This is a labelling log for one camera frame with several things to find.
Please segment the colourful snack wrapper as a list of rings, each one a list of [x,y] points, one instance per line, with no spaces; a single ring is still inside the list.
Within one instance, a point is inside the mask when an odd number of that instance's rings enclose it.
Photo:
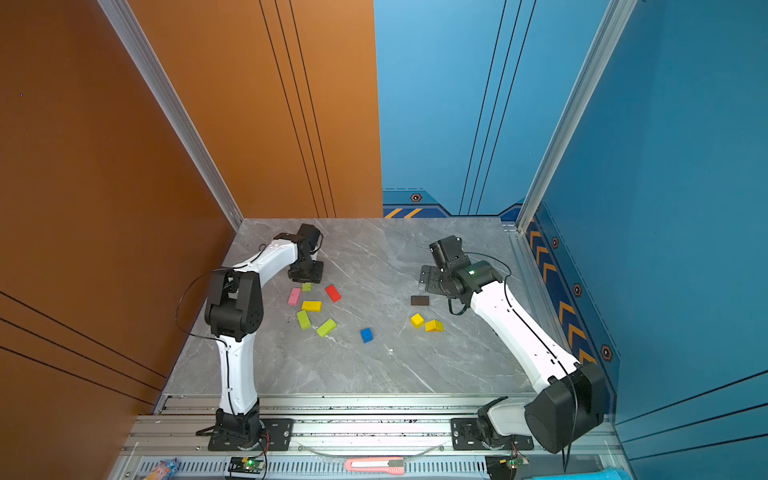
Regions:
[[[176,460],[163,460],[160,461],[144,480],[171,480],[176,475],[179,468],[179,463]]]

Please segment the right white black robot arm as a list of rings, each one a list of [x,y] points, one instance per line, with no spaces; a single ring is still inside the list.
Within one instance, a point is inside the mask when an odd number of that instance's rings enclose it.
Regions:
[[[514,437],[525,436],[559,453],[603,422],[608,391],[602,368],[576,359],[555,342],[488,262],[454,271],[424,265],[420,282],[427,292],[459,300],[484,320],[517,359],[536,393],[527,404],[502,396],[480,407],[478,442],[504,449]]]

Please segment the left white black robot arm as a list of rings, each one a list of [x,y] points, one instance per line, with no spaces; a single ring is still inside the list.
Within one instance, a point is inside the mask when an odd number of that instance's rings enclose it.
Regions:
[[[196,432],[209,438],[209,450],[265,453],[271,448],[270,434],[276,428],[285,432],[274,449],[288,448],[293,422],[263,421],[260,415],[254,344],[265,316],[262,288],[283,270],[295,283],[320,283],[324,263],[317,254],[322,241],[321,231],[304,223],[295,233],[276,235],[245,260],[202,275],[210,278],[203,308],[210,334],[199,338],[217,344],[221,375],[215,423]]]

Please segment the green circuit board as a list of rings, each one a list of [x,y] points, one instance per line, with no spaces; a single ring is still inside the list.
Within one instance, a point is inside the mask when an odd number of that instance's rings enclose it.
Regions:
[[[267,472],[263,457],[236,457],[229,459],[226,476],[234,479],[264,479]]]

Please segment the red wood block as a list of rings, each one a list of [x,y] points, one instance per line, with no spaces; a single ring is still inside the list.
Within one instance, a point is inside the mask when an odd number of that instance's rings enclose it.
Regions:
[[[325,292],[333,303],[336,303],[342,299],[341,294],[334,285],[327,286],[325,288]]]

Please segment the pink wood block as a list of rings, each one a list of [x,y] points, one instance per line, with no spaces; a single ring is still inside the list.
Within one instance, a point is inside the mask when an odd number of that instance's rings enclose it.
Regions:
[[[293,288],[289,295],[288,304],[290,306],[296,306],[299,303],[301,293],[302,293],[301,288]]]

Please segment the blue wood block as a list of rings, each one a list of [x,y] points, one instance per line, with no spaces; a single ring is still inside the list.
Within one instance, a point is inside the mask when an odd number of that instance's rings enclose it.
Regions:
[[[365,329],[363,329],[363,330],[360,332],[360,334],[361,334],[361,338],[362,338],[362,341],[363,341],[364,343],[368,343],[368,342],[372,341],[372,340],[373,340],[373,338],[374,338],[374,336],[373,336],[373,332],[372,332],[372,330],[371,330],[370,328],[365,328]]]

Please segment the pink utility knife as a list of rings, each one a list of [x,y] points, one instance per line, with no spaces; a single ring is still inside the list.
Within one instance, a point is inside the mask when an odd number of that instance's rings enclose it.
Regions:
[[[344,468],[349,472],[404,475],[405,460],[402,457],[350,458]]]

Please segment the yellow cube block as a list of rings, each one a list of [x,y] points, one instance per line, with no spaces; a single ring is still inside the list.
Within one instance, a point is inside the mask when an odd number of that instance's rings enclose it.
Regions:
[[[411,324],[414,328],[421,328],[425,320],[420,314],[415,314],[411,317]]]

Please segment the yellow long wood block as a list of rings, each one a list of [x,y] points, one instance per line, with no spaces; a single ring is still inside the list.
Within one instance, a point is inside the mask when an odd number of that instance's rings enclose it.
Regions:
[[[302,303],[302,309],[308,312],[321,312],[322,302],[321,301],[304,301]]]

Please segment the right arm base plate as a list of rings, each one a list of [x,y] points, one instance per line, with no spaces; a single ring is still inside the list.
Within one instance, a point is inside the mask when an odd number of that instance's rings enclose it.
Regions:
[[[457,451],[531,451],[533,438],[528,435],[501,435],[488,421],[472,417],[452,418],[450,421],[452,445]]]

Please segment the yellow wedge block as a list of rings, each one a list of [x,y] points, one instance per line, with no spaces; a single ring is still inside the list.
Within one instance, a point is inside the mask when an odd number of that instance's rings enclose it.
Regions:
[[[443,332],[444,325],[438,320],[431,320],[425,324],[425,331],[429,333]]]

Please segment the dark brown wood block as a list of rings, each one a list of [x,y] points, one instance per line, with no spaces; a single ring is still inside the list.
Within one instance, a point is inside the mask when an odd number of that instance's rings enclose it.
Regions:
[[[410,299],[412,306],[429,306],[430,298],[426,295],[413,295]]]

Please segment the right small circuit board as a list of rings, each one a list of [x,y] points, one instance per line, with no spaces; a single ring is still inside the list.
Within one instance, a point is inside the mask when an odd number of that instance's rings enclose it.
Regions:
[[[529,460],[525,456],[508,457],[500,461],[509,470],[517,470],[522,466],[529,464]]]

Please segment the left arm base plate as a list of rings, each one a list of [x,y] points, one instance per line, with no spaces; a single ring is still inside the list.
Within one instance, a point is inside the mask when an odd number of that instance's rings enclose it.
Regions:
[[[214,430],[207,449],[209,451],[262,451],[284,452],[289,449],[294,420],[290,418],[267,418],[262,420],[262,430],[253,439],[237,438],[234,433]]]

